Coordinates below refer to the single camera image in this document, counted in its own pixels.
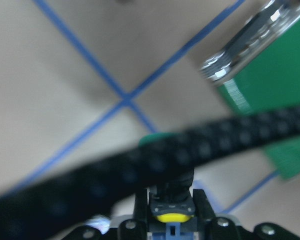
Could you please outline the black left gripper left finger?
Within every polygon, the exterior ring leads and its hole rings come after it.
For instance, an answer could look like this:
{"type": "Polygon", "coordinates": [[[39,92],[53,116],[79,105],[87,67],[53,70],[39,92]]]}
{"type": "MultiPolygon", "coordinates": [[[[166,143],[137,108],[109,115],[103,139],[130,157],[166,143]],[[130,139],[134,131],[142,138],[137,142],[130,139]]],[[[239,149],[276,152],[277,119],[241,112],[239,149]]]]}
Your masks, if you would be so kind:
{"type": "Polygon", "coordinates": [[[148,189],[135,193],[132,217],[122,221],[117,230],[118,240],[149,240],[148,189]]]}

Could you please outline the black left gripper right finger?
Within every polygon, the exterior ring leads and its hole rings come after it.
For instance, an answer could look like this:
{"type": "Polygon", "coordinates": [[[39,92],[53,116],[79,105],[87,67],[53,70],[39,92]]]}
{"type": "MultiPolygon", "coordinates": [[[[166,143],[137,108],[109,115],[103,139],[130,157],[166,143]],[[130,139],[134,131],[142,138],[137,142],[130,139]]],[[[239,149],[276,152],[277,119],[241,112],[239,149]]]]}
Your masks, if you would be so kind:
{"type": "Polygon", "coordinates": [[[199,240],[241,240],[240,224],[234,217],[215,213],[204,190],[193,190],[199,240]]]}

